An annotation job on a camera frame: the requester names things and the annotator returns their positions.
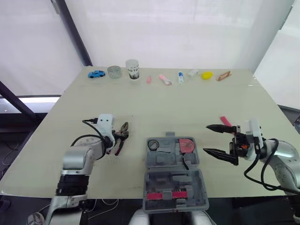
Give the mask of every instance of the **white table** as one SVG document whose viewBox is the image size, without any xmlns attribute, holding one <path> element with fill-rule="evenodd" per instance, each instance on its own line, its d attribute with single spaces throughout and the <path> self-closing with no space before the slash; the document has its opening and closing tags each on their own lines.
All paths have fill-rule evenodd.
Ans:
<svg viewBox="0 0 300 225">
<path fill-rule="evenodd" d="M 95 163 L 88 195 L 90 198 L 142 198 L 144 186 L 145 144 L 148 137 L 164 136 L 166 131 L 192 136 L 196 140 L 200 165 L 209 197 L 283 195 L 267 191 L 247 180 L 244 170 L 251 162 L 240 159 L 239 166 L 217 160 L 202 148 L 229 150 L 231 134 L 205 128 L 221 124 L 226 116 L 232 124 L 258 118 L 265 138 L 285 140 L 300 149 L 299 135 L 264 88 L 247 70 L 232 70 L 221 82 L 215 77 L 226 70 L 212 70 L 210 80 L 199 76 L 183 84 L 177 82 L 179 69 L 142 68 L 140 80 L 132 82 L 126 69 L 120 79 L 108 76 L 91 80 L 87 73 L 100 67 L 85 67 L 45 117 L 0 182 L 1 194 L 52 197 L 60 177 L 62 158 L 72 141 L 94 131 L 82 119 L 101 113 L 115 115 L 118 130 L 129 122 L 130 136 L 118 157 L 106 156 Z M 185 74 L 189 70 L 181 69 Z M 173 81 L 165 86 L 158 79 L 164 74 Z M 147 84 L 147 76 L 152 83 Z M 262 163 L 251 172 L 259 178 Z M 266 181 L 278 184 L 268 168 Z"/>
</svg>

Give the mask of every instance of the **cable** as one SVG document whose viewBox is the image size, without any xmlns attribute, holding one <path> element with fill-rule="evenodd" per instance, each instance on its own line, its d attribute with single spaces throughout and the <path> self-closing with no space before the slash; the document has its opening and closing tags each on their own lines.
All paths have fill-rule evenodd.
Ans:
<svg viewBox="0 0 300 225">
<path fill-rule="evenodd" d="M 100 213 L 98 213 L 98 214 L 96 214 L 96 215 L 94 215 L 94 216 L 88 218 L 88 220 L 90 220 L 90 219 L 92 219 L 92 218 L 94 218 L 94 217 L 97 217 L 97 216 L 99 216 L 99 215 L 101 215 L 101 214 L 103 214 L 103 213 L 106 213 L 106 212 L 109 212 L 109 211 L 114 210 L 114 209 L 118 206 L 118 204 L 119 204 L 119 200 L 118 200 L 118 199 L 117 199 L 116 203 L 117 203 L 117 204 L 116 204 L 114 207 L 112 207 L 110 210 L 106 210 L 106 211 L 104 211 L 104 212 L 100 212 Z"/>
<path fill-rule="evenodd" d="M 274 148 L 272 149 L 272 153 L 274 152 L 274 154 L 275 154 L 275 152 L 276 152 L 276 150 L 277 150 L 277 147 L 278 147 L 278 145 L 276 145 L 275 144 L 275 146 L 274 146 Z M 281 186 L 274 186 L 274 185 L 271 185 L 271 184 L 267 184 L 267 183 L 265 183 L 265 182 L 261 182 L 261 181 L 258 181 L 258 180 L 255 180 L 255 179 L 253 179 L 253 178 L 251 178 L 251 177 L 249 177 L 248 175 L 247 175 L 247 173 L 248 172 L 250 172 L 252 169 L 253 169 L 253 167 L 257 164 L 257 162 L 258 162 L 258 160 L 260 159 L 260 152 L 258 152 L 257 154 L 256 154 L 256 158 L 255 158 L 255 160 L 253 161 L 253 163 L 248 167 L 248 169 L 246 169 L 245 171 L 244 171 L 244 176 L 247 178 L 247 179 L 249 179 L 249 180 L 251 180 L 251 181 L 253 181 L 253 182 L 255 182 L 255 183 L 257 183 L 257 184 L 261 184 L 261 185 L 263 185 L 264 187 L 266 186 L 266 187 L 268 187 L 268 188 L 271 188 L 272 190 L 274 189 L 274 190 L 282 190 L 282 191 L 286 191 L 286 192 L 290 192 L 290 193 L 293 193 L 293 194 L 296 194 L 296 195 L 300 195 L 300 192 L 298 192 L 298 191 L 294 191 L 294 190 L 291 190 L 291 189 L 288 189 L 288 188 L 285 188 L 285 187 L 281 187 Z"/>
<path fill-rule="evenodd" d="M 184 167 L 186 168 L 186 170 L 189 170 L 188 165 L 186 164 L 186 161 L 184 160 L 184 155 L 185 155 L 185 153 L 182 154 L 182 163 L 183 163 Z"/>
<path fill-rule="evenodd" d="M 41 212 L 41 211 L 43 211 L 44 209 L 46 209 L 46 208 L 48 208 L 50 206 L 50 204 L 49 205 L 46 205 L 46 206 L 44 206 L 43 208 L 41 208 L 39 211 L 37 211 L 37 212 Z"/>
<path fill-rule="evenodd" d="M 3 170 L 0 170 L 1 171 L 1 178 L 4 176 L 4 171 L 6 171 L 8 169 L 8 167 L 4 168 Z"/>
<path fill-rule="evenodd" d="M 102 136 L 102 134 L 91 124 L 88 123 L 88 121 L 91 121 L 91 120 L 82 120 L 82 122 L 86 125 L 88 125 L 89 127 L 91 127 L 93 130 L 95 130 L 97 132 L 97 134 L 99 135 L 100 139 L 102 141 L 104 141 L 104 137 Z"/>
<path fill-rule="evenodd" d="M 266 183 L 264 182 L 264 172 L 268 166 L 268 164 L 270 163 L 272 157 L 274 156 L 277 148 L 278 148 L 278 145 L 279 145 L 279 141 L 275 138 L 271 139 L 273 141 L 275 141 L 275 146 L 273 147 L 272 151 L 271 151 L 271 154 L 269 155 L 269 157 L 267 158 L 266 162 L 264 163 L 263 167 L 262 167 L 262 171 L 261 171 L 261 180 L 262 180 L 262 185 L 264 186 L 265 189 L 269 190 L 269 191 L 275 191 L 277 190 L 277 188 L 275 187 L 268 187 L 266 185 Z"/>
<path fill-rule="evenodd" d="M 103 199 L 101 199 L 101 200 L 103 201 L 103 203 L 104 203 L 105 205 L 114 205 L 114 204 L 118 201 L 118 199 L 117 199 L 117 200 L 114 201 L 113 203 L 109 204 L 109 203 L 106 203 Z"/>
<path fill-rule="evenodd" d="M 10 166 L 12 163 L 10 163 L 10 164 L 6 164 L 5 163 L 5 159 L 11 154 L 11 153 L 13 153 L 14 151 L 18 151 L 17 150 L 17 147 L 19 146 L 19 143 L 16 145 L 16 147 L 14 148 L 14 149 L 12 149 L 8 154 L 6 154 L 6 156 L 3 158 L 3 160 L 2 160 L 2 164 L 3 165 L 8 165 L 8 166 Z"/>
<path fill-rule="evenodd" d="M 9 149 L 14 150 L 14 148 L 10 147 L 7 142 L 0 140 L 0 142 L 4 143 Z"/>
<path fill-rule="evenodd" d="M 93 207 L 91 210 L 86 210 L 86 211 L 87 211 L 87 212 L 92 212 L 92 211 L 95 209 L 96 205 L 97 205 L 97 199 L 95 199 L 94 207 Z"/>
<path fill-rule="evenodd" d="M 76 144 L 76 142 L 77 142 L 79 139 L 83 138 L 83 137 L 97 137 L 97 138 L 100 138 L 100 136 L 98 136 L 98 135 L 81 135 L 81 136 L 79 136 L 78 138 L 76 138 L 76 139 L 73 141 L 73 143 L 71 144 L 71 146 L 74 146 L 74 145 Z"/>
<path fill-rule="evenodd" d="M 207 215 L 208 219 L 210 219 L 210 222 L 211 222 L 213 225 L 217 225 L 216 222 L 213 221 L 213 219 L 210 217 L 210 215 L 209 215 L 206 211 L 203 211 L 203 212 Z"/>
</svg>

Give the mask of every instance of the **yellow toy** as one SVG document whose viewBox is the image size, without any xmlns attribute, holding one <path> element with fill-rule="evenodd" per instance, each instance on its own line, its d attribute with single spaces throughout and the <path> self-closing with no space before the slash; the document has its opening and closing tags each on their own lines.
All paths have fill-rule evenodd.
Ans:
<svg viewBox="0 0 300 225">
<path fill-rule="evenodd" d="M 202 73 L 202 79 L 208 80 L 212 77 L 213 73 L 211 71 L 206 71 Z"/>
</svg>

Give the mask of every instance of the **blue toy car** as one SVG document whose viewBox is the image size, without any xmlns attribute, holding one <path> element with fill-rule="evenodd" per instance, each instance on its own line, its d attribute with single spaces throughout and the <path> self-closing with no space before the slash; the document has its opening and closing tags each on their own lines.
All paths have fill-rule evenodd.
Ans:
<svg viewBox="0 0 300 225">
<path fill-rule="evenodd" d="M 105 72 L 102 70 L 95 70 L 94 72 L 88 73 L 88 78 L 96 78 L 105 76 Z"/>
</svg>

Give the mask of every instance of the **paper cup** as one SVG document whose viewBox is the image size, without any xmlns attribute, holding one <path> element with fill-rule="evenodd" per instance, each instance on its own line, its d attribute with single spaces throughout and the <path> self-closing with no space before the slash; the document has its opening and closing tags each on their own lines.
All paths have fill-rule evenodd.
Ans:
<svg viewBox="0 0 300 225">
<path fill-rule="evenodd" d="M 131 79 L 136 80 L 140 77 L 138 60 L 127 60 L 126 67 Z"/>
</svg>

